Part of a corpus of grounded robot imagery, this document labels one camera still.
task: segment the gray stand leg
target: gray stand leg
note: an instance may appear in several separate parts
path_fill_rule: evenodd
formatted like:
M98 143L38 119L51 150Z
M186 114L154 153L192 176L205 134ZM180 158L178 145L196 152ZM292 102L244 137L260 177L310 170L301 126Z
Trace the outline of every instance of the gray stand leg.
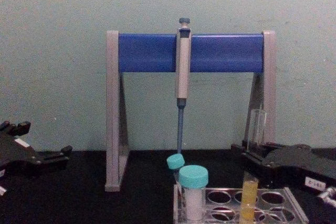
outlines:
M129 153L127 146L127 133L125 133L127 132L127 127L125 125L126 119L123 83L119 74L118 38L118 31L107 32L105 191L120 190Z
M264 31L264 72L254 73L248 106L245 137L247 141L252 109L267 112L264 143L276 142L276 36L274 31Z

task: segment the white sample tube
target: white sample tube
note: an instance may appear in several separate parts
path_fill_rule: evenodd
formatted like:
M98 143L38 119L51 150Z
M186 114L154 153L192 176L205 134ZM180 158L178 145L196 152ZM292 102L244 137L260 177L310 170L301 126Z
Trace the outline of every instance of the white sample tube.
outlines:
M204 192L201 189L184 189L187 220L198 221L203 219L204 212Z
M205 186L208 171L203 166L187 165L180 169L179 182L185 200L187 223L202 222L205 216Z

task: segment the black table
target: black table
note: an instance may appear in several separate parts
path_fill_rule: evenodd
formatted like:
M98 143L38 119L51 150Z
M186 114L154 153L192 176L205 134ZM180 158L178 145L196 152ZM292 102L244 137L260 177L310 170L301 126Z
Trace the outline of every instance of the black table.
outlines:
M336 159L336 149L315 150ZM122 188L106 193L105 152L73 152L66 170L0 185L0 223L172 223L174 179L166 158L175 151L131 151ZM183 151L186 164L209 171L208 187L241 188L244 171L230 150ZM314 195L291 188L310 223L323 223Z

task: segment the yellow liquid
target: yellow liquid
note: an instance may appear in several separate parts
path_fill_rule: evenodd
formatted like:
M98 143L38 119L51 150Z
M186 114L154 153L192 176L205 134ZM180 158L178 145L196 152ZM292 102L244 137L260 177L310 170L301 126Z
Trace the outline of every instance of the yellow liquid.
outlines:
M240 224L252 224L256 206L258 181L248 180L243 183L243 193L240 203Z

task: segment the micropipette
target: micropipette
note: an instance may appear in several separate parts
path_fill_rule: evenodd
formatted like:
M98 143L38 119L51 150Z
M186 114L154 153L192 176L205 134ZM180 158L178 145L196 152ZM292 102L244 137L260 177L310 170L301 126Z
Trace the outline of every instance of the micropipette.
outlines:
M190 72L190 54L191 54L191 31L188 28L190 20L188 18L180 18L181 27L176 33L176 79L175 93L177 99L177 107L179 109L178 127L177 127L177 153L181 153L182 149L182 133L183 133L183 112L186 106L188 95L188 82Z

